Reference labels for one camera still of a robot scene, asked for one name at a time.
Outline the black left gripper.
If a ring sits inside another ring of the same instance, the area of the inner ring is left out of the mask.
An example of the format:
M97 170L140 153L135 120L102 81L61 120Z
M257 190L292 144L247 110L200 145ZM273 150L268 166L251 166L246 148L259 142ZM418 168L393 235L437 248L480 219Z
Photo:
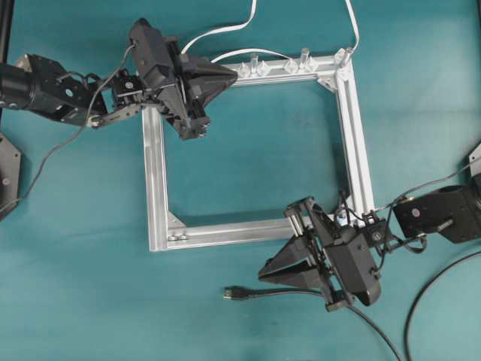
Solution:
M210 125L205 107L237 80L237 72L205 58L181 54L175 38L163 38L174 63L175 84L147 89L181 139L203 138Z

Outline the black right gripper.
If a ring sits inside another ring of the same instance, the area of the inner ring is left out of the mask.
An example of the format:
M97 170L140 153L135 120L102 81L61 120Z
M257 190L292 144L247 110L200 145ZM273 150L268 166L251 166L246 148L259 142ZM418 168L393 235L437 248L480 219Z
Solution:
M312 196L288 205L284 215L294 235L258 272L263 282L319 290L328 311L353 304L334 262L326 251L342 243L342 226Z

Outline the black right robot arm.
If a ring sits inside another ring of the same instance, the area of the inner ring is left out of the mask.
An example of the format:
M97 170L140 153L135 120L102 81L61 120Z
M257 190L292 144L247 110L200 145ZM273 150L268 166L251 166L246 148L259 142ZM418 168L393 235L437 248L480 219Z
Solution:
M397 245L439 233L453 244L480 237L480 191L474 186L448 186L394 206L404 233ZM293 236L259 271L260 281L319 290L328 311L352 304L375 303L381 294L380 266L372 250L394 241L387 221L370 213L363 226L334 222L311 196L284 211Z

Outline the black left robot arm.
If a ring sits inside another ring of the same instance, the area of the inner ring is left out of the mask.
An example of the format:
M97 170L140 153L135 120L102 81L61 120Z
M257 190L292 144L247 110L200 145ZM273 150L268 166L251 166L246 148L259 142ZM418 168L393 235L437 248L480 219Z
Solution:
M1 107L93 129L152 108L181 139L204 137L210 125L205 107L237 80L237 72L179 53L173 38L136 36L129 42L137 72L121 68L111 79L81 76L32 54L16 65L3 64Z

